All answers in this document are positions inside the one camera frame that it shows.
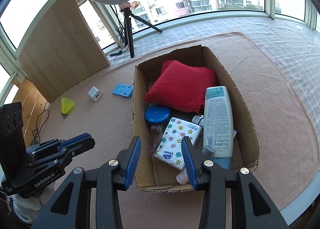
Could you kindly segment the left hand white glove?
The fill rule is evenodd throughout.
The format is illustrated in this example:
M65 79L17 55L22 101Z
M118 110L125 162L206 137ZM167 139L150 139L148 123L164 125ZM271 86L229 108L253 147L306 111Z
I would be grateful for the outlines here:
M55 183L24 199L19 194L9 197L10 214L20 224L30 228L41 213L51 196L54 194Z

